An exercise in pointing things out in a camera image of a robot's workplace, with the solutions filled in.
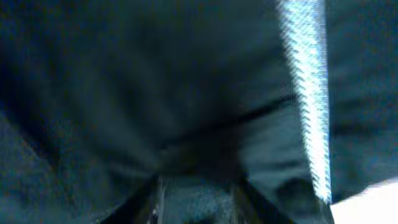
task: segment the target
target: metal zipper teeth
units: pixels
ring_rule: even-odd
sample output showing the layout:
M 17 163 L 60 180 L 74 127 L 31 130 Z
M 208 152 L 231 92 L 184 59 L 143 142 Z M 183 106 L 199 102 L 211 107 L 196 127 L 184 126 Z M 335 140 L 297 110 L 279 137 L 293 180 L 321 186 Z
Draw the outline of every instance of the metal zipper teeth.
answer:
M 325 5 L 323 0 L 278 0 L 277 10 L 314 191 L 331 204 Z

